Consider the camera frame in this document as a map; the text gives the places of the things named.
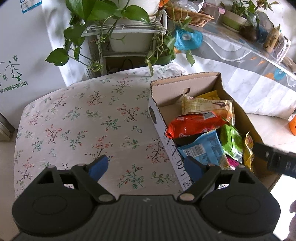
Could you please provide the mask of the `blue tape dispenser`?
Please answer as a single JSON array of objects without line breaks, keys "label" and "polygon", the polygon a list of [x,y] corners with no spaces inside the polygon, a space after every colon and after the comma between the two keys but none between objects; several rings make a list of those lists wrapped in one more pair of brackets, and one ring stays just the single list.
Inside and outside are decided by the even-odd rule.
[{"label": "blue tape dispenser", "polygon": [[175,48],[182,51],[194,50],[201,46],[203,35],[199,31],[188,32],[181,28],[176,30]]}]

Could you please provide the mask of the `golden yellow snack pack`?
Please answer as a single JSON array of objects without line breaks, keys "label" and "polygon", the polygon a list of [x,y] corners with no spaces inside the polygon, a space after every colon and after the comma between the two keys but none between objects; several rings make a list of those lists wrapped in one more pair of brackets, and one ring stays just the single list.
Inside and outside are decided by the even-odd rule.
[{"label": "golden yellow snack pack", "polygon": [[218,96],[218,93],[216,90],[202,94],[202,95],[198,96],[197,98],[202,98],[202,99],[206,99],[206,100],[220,100],[220,97]]}]

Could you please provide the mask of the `light blue cookie pack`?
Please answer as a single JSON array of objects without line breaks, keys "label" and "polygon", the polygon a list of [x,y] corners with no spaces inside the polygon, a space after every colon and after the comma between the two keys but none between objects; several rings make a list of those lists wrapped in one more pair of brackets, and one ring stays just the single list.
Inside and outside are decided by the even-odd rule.
[{"label": "light blue cookie pack", "polygon": [[215,130],[202,134],[191,144],[178,147],[178,151],[184,158],[191,156],[203,165],[213,164],[222,170],[232,170]]}]

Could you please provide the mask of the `pink white snack bag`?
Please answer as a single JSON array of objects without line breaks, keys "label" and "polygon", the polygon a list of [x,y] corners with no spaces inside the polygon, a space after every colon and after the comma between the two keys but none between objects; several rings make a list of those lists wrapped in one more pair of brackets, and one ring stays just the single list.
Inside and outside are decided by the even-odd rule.
[{"label": "pink white snack bag", "polygon": [[240,163],[238,161],[234,160],[232,157],[230,157],[230,156],[227,155],[226,158],[227,158],[227,162],[229,163],[229,165],[231,167],[236,168],[237,166],[240,165]]}]

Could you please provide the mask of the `wicker basket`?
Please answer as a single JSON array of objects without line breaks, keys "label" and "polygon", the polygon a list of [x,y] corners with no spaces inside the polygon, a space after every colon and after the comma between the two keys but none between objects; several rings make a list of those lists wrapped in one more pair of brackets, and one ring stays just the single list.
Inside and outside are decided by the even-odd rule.
[{"label": "wicker basket", "polygon": [[190,19],[191,21],[189,22],[189,25],[200,28],[215,19],[213,16],[206,14],[204,11],[196,13],[177,6],[166,7],[166,13],[168,17],[175,22],[184,23],[186,19]]}]

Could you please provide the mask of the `cream bread snack bag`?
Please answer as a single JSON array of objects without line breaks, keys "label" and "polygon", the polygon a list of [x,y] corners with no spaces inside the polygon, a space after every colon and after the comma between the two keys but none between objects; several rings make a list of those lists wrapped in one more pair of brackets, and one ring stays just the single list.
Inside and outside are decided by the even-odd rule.
[{"label": "cream bread snack bag", "polygon": [[184,95],[181,106],[183,115],[212,111],[227,121],[231,121],[234,118],[233,103],[231,100],[206,100]]}]

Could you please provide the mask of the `orange red snack bag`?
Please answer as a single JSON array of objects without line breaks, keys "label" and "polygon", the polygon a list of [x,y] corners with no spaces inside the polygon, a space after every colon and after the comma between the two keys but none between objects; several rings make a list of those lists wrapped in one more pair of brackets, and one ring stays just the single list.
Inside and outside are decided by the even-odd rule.
[{"label": "orange red snack bag", "polygon": [[213,111],[177,116],[168,125],[168,138],[183,138],[216,130],[227,123],[227,120]]}]

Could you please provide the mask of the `brown round pot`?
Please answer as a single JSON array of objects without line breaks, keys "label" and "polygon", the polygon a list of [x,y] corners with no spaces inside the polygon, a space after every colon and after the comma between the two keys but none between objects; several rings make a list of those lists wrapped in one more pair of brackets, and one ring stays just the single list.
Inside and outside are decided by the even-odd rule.
[{"label": "brown round pot", "polygon": [[250,42],[257,41],[257,32],[254,26],[241,26],[239,29],[239,33],[242,37]]}]

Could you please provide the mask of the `tan cylindrical jar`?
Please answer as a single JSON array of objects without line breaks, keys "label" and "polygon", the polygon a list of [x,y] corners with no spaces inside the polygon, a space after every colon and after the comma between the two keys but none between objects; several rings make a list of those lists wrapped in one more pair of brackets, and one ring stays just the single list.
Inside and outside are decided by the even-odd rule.
[{"label": "tan cylindrical jar", "polygon": [[281,30],[281,25],[278,25],[277,27],[273,27],[267,37],[266,40],[263,44],[263,49],[267,52],[267,53],[271,53],[276,45],[276,42],[279,39],[280,36],[280,30]]}]

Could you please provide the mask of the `green bowl planter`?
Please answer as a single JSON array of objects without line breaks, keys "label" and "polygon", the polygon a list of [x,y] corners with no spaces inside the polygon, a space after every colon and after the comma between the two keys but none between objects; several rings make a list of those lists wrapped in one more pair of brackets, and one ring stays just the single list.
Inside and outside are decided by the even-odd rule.
[{"label": "green bowl planter", "polygon": [[233,32],[238,33],[240,28],[247,22],[242,16],[239,16],[231,11],[226,10],[222,17],[222,25]]}]

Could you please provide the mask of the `yellow waffle snack pack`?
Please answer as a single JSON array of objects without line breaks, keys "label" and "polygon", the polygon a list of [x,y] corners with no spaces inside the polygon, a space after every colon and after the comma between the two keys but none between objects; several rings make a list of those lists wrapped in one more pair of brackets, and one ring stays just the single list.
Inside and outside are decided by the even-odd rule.
[{"label": "yellow waffle snack pack", "polygon": [[244,166],[247,167],[250,171],[253,172],[253,166],[252,162],[254,160],[254,154],[253,154],[253,146],[254,142],[250,135],[250,132],[248,132],[243,139],[243,162]]}]

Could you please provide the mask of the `cardboard milk box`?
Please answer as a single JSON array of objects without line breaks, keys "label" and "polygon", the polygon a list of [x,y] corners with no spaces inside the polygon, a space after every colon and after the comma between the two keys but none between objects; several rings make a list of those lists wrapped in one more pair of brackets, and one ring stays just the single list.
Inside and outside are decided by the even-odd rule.
[{"label": "cardboard milk box", "polygon": [[[198,134],[226,123],[235,126],[241,136],[250,134],[256,143],[267,144],[263,129],[256,126],[260,123],[267,126],[264,117],[260,115],[257,121],[251,121],[243,108],[225,92],[219,72],[155,80],[150,83],[149,91],[149,114],[183,191],[192,185],[192,181],[177,146],[184,145],[189,138],[196,139]],[[187,131],[175,131],[170,126],[173,120],[185,121],[187,115],[193,114],[200,115],[201,122],[189,125]]]}]

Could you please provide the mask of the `pothos plant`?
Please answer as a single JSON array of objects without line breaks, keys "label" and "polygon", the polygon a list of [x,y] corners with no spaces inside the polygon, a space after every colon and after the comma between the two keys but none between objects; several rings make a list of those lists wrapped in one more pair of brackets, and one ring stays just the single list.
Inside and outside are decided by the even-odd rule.
[{"label": "pothos plant", "polygon": [[[66,65],[69,59],[80,61],[80,49],[85,40],[82,34],[92,24],[102,25],[109,19],[116,21],[129,19],[149,23],[149,14],[135,4],[126,3],[120,6],[112,1],[66,1],[65,3],[71,12],[70,26],[64,30],[65,45],[53,50],[46,58],[46,62],[59,67]],[[106,35],[101,35],[96,44],[104,43],[112,32],[110,29]],[[145,58],[151,74],[154,72],[154,65],[166,65],[175,59],[175,41],[175,36],[169,30],[164,35],[157,34],[154,37],[156,47],[151,49]]]}]

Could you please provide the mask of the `green snack pack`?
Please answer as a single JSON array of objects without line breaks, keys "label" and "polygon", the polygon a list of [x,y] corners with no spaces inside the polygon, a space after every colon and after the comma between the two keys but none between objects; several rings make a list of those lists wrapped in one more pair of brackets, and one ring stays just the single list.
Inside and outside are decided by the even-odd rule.
[{"label": "green snack pack", "polygon": [[233,160],[242,163],[243,144],[240,133],[232,125],[225,124],[220,128],[220,143],[224,152]]}]

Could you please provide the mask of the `white square planter pot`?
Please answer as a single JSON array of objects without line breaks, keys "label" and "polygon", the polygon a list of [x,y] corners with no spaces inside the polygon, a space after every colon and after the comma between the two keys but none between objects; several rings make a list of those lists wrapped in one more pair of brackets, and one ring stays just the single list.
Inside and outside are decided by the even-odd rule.
[{"label": "white square planter pot", "polygon": [[150,48],[152,37],[150,33],[113,33],[109,42],[114,52],[142,53]]}]

